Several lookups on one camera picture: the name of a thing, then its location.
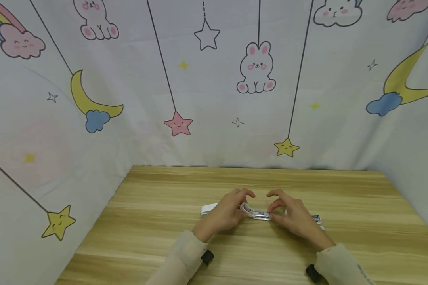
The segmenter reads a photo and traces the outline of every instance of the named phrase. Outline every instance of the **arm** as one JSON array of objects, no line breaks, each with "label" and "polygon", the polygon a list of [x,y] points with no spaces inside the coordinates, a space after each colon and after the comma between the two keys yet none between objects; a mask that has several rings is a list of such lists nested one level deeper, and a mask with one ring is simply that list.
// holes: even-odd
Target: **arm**
[{"label": "arm", "polygon": [[271,220],[312,243],[318,251],[315,269],[329,285],[375,285],[347,249],[342,244],[336,245],[319,227],[301,200],[293,199],[280,189],[270,191],[267,196],[279,197],[268,207],[268,212],[277,207],[287,209],[287,215],[272,214]]},{"label": "arm", "polygon": [[186,285],[198,270],[206,245],[193,232],[184,231],[146,285]]},{"label": "arm", "polygon": [[330,285],[375,285],[341,243],[318,252],[315,269]]},{"label": "arm", "polygon": [[238,210],[246,195],[255,197],[248,189],[235,189],[226,194],[217,206],[201,219],[192,231],[185,231],[172,246],[165,262],[146,285],[187,285],[202,263],[201,256],[211,237],[219,231],[234,228],[245,218]]}]

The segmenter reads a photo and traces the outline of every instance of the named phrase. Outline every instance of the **crescent moon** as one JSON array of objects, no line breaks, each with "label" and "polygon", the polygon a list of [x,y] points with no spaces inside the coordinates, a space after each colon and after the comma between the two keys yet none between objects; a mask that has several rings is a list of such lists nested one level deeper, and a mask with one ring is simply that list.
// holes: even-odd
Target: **crescent moon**
[{"label": "crescent moon", "polygon": [[124,105],[109,106],[92,101],[82,87],[81,75],[82,69],[73,74],[70,82],[73,100],[78,109],[84,114],[87,114],[88,111],[98,110],[108,113],[111,118],[119,116],[124,110]]},{"label": "crescent moon", "polygon": [[428,96],[428,89],[411,89],[406,86],[406,81],[412,71],[412,68],[415,66],[427,46],[428,43],[400,62],[400,64],[395,67],[385,80],[384,94],[390,92],[398,93],[403,98],[401,105],[411,103]]}]

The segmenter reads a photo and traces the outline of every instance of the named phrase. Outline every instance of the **white curtain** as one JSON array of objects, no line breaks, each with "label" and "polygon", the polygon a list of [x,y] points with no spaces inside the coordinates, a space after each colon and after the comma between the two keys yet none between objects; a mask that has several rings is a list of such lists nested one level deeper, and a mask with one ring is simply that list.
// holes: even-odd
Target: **white curtain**
[{"label": "white curtain", "polygon": [[0,284],[131,165],[381,170],[428,224],[428,0],[0,0]]}]

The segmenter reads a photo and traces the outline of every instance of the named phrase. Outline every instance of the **beige sleeve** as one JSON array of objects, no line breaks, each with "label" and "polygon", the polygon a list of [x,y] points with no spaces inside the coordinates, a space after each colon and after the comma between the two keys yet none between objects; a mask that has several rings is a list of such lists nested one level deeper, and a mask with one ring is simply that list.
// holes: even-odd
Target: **beige sleeve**
[{"label": "beige sleeve", "polygon": [[376,285],[342,244],[317,253],[315,269],[329,285]]},{"label": "beige sleeve", "polygon": [[200,267],[206,246],[191,231],[184,231],[146,285],[186,285]]}]

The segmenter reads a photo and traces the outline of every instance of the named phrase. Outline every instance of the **small yellow sparkle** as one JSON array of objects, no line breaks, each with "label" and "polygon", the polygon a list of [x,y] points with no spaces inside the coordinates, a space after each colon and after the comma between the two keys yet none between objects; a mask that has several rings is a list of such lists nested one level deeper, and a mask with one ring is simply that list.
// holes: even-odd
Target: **small yellow sparkle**
[{"label": "small yellow sparkle", "polygon": [[36,153],[26,153],[24,163],[35,162]]},{"label": "small yellow sparkle", "polygon": [[316,111],[317,110],[317,108],[320,108],[321,106],[317,103],[317,102],[314,102],[314,104],[312,104],[312,105],[309,105],[314,111]]},{"label": "small yellow sparkle", "polygon": [[178,65],[179,67],[181,67],[182,69],[184,69],[184,71],[187,69],[188,67],[188,63],[186,63],[184,60],[183,62],[181,62],[181,64]]}]

